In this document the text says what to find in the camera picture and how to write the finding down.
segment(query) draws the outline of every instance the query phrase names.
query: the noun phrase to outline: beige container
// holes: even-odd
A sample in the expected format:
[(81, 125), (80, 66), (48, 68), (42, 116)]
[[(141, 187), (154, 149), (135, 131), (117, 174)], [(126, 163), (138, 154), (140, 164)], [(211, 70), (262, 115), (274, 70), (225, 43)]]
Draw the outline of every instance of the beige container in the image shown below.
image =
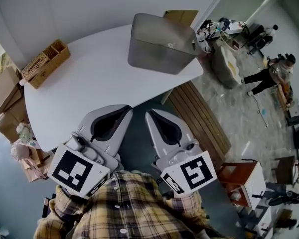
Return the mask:
[(38, 89), (48, 76), (69, 57), (68, 46), (61, 40), (56, 40), (36, 56), (21, 73), (35, 89)]

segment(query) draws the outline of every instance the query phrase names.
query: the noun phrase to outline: wooden slat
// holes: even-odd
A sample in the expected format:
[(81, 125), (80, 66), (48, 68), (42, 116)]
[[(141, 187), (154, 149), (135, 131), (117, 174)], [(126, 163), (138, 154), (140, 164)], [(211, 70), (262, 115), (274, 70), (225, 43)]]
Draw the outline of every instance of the wooden slat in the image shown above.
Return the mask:
[(211, 131), (216, 141), (218, 142), (219, 147), (222, 150), (222, 153), (225, 155), (228, 152), (229, 148), (226, 140), (219, 132), (218, 127), (215, 125), (215, 121), (211, 118), (211, 116), (209, 115), (209, 113), (207, 112), (207, 110), (204, 108), (203, 104), (199, 100), (199, 97), (192, 90), (192, 88), (188, 83), (185, 83), (180, 87), (184, 90), (185, 94), (188, 96), (188, 98), (191, 100), (193, 105), (196, 107), (197, 112), (204, 120), (206, 126), (208, 127), (208, 129)]
[(218, 155), (221, 159), (225, 160), (223, 151), (220, 149), (218, 142), (214, 138), (213, 134), (210, 132), (209, 128), (207, 127), (204, 120), (201, 118), (197, 111), (197, 107), (193, 105), (191, 100), (188, 98), (188, 96), (185, 94), (181, 86), (176, 87), (173, 91), (177, 92), (181, 98), (183, 99), (184, 103), (188, 106), (188, 113), (191, 118), (193, 118), (195, 121), (199, 123), (200, 126), (200, 132), (204, 132), (208, 139), (210, 140), (211, 144), (214, 146), (215, 150), (217, 151)]
[(218, 128), (218, 131), (220, 132), (220, 134), (222, 135), (222, 138), (224, 139), (225, 143), (227, 144), (228, 150), (231, 148), (231, 143), (229, 142), (228, 137), (226, 136), (223, 128), (221, 127), (221, 125), (219, 124), (217, 118), (215, 117), (214, 113), (210, 110), (208, 104), (206, 103), (206, 101), (203, 99), (203, 97), (201, 96), (201, 94), (199, 93), (199, 91), (196, 89), (196, 87), (194, 86), (194, 84), (192, 82), (188, 82), (189, 86), (191, 87), (191, 89), (196, 93), (196, 95), (198, 96), (200, 102), (198, 102), (198, 104), (202, 104), (202, 108), (204, 108), (208, 115), (210, 116), (210, 119), (212, 121), (214, 121), (215, 126)]
[(178, 117), (180, 119), (184, 120), (183, 116), (176, 110), (176, 107), (174, 106), (174, 104), (172, 103), (172, 101), (170, 100), (170, 98), (167, 98), (165, 103), (167, 104), (168, 107), (173, 107), (174, 110), (176, 111)]
[(182, 117), (182, 119), (187, 123), (194, 137), (199, 141), (202, 150), (208, 150), (210, 157), (213, 161), (213, 165), (215, 169), (218, 170), (223, 160), (219, 156), (213, 144), (210, 142), (208, 136), (205, 134), (203, 130), (201, 130), (201, 126), (198, 123), (198, 121), (195, 120), (193, 116), (189, 116), (189, 107), (186, 104), (184, 104), (180, 96), (173, 92), (170, 94), (169, 100), (172, 102), (175, 110), (180, 115), (180, 117)]
[[(203, 136), (201, 136), (199, 129), (196, 127), (196, 125), (190, 119), (190, 117), (188, 116), (184, 107), (180, 104), (178, 98), (173, 93), (170, 94), (170, 100), (173, 103), (177, 113), (183, 117), (183, 120), (187, 123), (187, 125), (189, 126), (190, 130), (192, 131), (194, 137), (199, 141), (199, 143), (200, 143), (200, 141), (207, 140), (207, 139), (204, 139)], [(210, 147), (210, 146), (208, 146), (208, 141), (205, 141), (205, 145), (202, 145), (201, 147), (203, 148), (204, 151), (208, 147)]]

